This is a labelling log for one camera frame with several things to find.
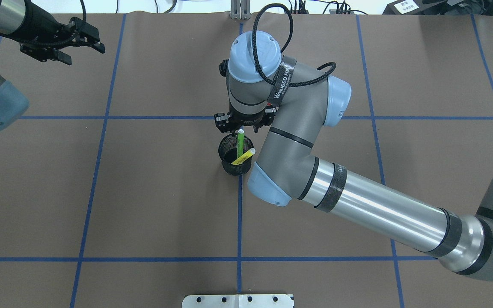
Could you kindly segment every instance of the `black cable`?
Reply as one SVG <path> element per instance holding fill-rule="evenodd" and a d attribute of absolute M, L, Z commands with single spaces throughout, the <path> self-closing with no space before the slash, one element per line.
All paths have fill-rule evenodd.
<path fill-rule="evenodd" d="M 363 13 L 364 15 L 368 15 L 368 13 L 363 12 L 363 11 L 361 11 L 361 10 L 346 10 L 346 11 L 343 11 L 343 12 L 342 12 L 342 14 L 346 14 L 347 12 L 361 12 L 361 13 Z"/>
<path fill-rule="evenodd" d="M 170 7 L 170 9 L 164 11 L 163 13 L 168 14 L 168 13 L 172 12 L 172 10 L 174 10 L 174 7 L 176 6 L 177 2 L 178 2 L 178 0 L 172 0 L 172 6 Z"/>
<path fill-rule="evenodd" d="M 323 2 L 323 3 L 331 3 L 333 1 L 323 1 L 323 0 L 311 0 L 311 1 L 315 1 L 315 2 Z"/>
<path fill-rule="evenodd" d="M 324 14 L 325 12 L 327 12 L 327 8 L 328 8 L 328 6 L 330 6 L 330 5 L 331 5 L 331 4 L 333 4 L 333 3 L 336 3 L 336 12 L 339 10 L 339 5 L 340 5 L 340 4 L 339 4 L 337 1 L 330 1 L 330 2 L 327 2 L 327 6 L 325 6 L 325 8 L 324 8 L 324 10 L 323 10 L 323 14 Z"/>
<path fill-rule="evenodd" d="M 73 41 L 78 33 L 81 32 L 81 30 L 83 29 L 83 27 L 85 26 L 86 24 L 86 9 L 85 9 L 85 3 L 83 0 L 80 0 L 81 2 L 81 8 L 83 10 L 83 22 L 81 23 L 81 25 L 79 26 L 78 29 L 76 29 L 76 31 L 74 31 L 74 33 L 72 33 L 72 35 L 67 38 L 67 39 L 64 39 L 63 41 L 56 41 L 54 43 L 41 43 L 39 41 L 28 41 L 26 39 L 20 39 L 20 38 L 13 38 L 13 37 L 10 37 L 8 35 L 5 35 L 3 33 L 0 33 L 0 36 L 6 38 L 6 39 L 12 39 L 13 41 L 17 41 L 19 43 L 22 43 L 22 44 L 29 44 L 29 45 L 35 45 L 35 46 L 39 46 L 39 47 L 53 47 L 53 46 L 59 46 L 59 45 L 65 45 L 71 41 Z"/>
<path fill-rule="evenodd" d="M 264 74 L 264 72 L 262 71 L 262 67 L 260 66 L 260 60 L 258 59 L 258 49 L 256 48 L 256 32 L 258 31 L 258 22 L 260 21 L 260 17 L 262 17 L 262 14 L 266 10 L 268 10 L 269 8 L 282 8 L 284 10 L 285 14 L 288 16 L 288 19 L 290 21 L 290 32 L 288 35 L 288 39 L 286 40 L 286 43 L 284 44 L 284 46 L 280 50 L 281 53 L 286 49 L 286 47 L 290 43 L 290 40 L 292 39 L 292 33 L 294 31 L 294 22 L 292 20 L 292 14 L 288 10 L 288 8 L 286 8 L 286 6 L 284 6 L 280 3 L 274 3 L 274 4 L 268 4 L 268 5 L 264 6 L 262 8 L 262 10 L 260 10 L 258 15 L 256 16 L 256 19 L 254 20 L 254 24 L 252 25 L 252 53 L 253 53 L 253 57 L 254 57 L 254 66 L 256 68 L 256 72 L 258 72 L 258 74 L 262 77 L 262 79 L 265 82 L 274 86 L 275 81 L 268 78 L 268 76 L 266 76 L 266 74 Z M 296 86 L 309 86 L 310 84 L 315 84 L 317 82 L 325 80 L 336 69 L 336 63 L 329 62 L 329 63 L 325 63 L 319 67 L 319 70 L 320 70 L 323 68 L 327 68 L 328 66 L 331 66 L 331 68 L 328 71 L 326 71 L 324 74 L 322 74 L 321 76 L 319 76 L 315 79 L 312 79 L 312 80 L 308 80 L 308 81 L 293 82 L 289 85 L 289 87 L 294 88 Z"/>
<path fill-rule="evenodd" d="M 340 8 L 336 11 L 336 14 L 344 14 L 346 10 L 351 10 L 351 6 L 344 0 Z"/>
<path fill-rule="evenodd" d="M 486 8 L 484 7 L 484 0 L 479 1 L 481 2 L 481 11 L 479 12 L 479 14 L 482 15 L 485 12 Z"/>

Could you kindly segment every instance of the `white metal plate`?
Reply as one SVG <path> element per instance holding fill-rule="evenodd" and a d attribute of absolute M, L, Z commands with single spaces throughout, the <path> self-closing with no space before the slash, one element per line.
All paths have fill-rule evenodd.
<path fill-rule="evenodd" d="M 287 294 L 233 294 L 186 296 L 182 308 L 294 308 L 294 296 Z"/>
<path fill-rule="evenodd" d="M 416 8 L 419 8 L 419 6 L 414 0 L 406 0 L 395 4 L 395 8 L 397 8 L 401 14 L 405 14 L 407 12 L 412 12 Z"/>

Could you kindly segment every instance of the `marker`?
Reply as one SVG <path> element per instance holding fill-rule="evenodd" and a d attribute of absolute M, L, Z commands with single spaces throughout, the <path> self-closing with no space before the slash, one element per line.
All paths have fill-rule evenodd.
<path fill-rule="evenodd" d="M 245 162 L 245 160 L 251 158 L 254 154 L 256 153 L 256 150 L 254 148 L 251 148 L 245 154 L 241 155 L 241 157 L 237 158 L 234 162 L 232 162 L 232 165 L 240 165 Z"/>
<path fill-rule="evenodd" d="M 242 129 L 239 129 L 237 131 L 237 158 L 241 157 L 243 154 L 243 146 L 244 146 L 244 141 L 245 140 L 245 131 Z"/>

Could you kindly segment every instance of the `metal bracket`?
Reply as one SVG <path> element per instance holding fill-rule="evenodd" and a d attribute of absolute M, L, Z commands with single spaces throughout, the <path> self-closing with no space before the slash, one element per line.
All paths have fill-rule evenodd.
<path fill-rule="evenodd" d="M 294 296 L 288 294 L 233 294 L 186 296 L 182 308 L 294 308 Z"/>
<path fill-rule="evenodd" d="M 250 0 L 231 0 L 231 19 L 250 19 Z"/>

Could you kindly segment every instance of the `label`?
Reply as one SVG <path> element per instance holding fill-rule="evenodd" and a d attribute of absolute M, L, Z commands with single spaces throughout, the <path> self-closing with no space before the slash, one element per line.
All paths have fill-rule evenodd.
<path fill-rule="evenodd" d="M 292 80 L 295 66 L 296 59 L 290 58 L 289 56 L 282 57 L 282 62 L 275 74 L 275 85 L 271 89 L 270 96 L 267 98 L 268 103 L 275 107 L 279 107 L 286 90 L 288 90 L 290 81 Z"/>
<path fill-rule="evenodd" d="M 407 12 L 412 12 L 413 10 L 419 8 L 419 6 L 417 6 L 414 0 L 406 0 L 395 4 L 395 8 L 399 11 L 399 13 L 405 14 Z"/>

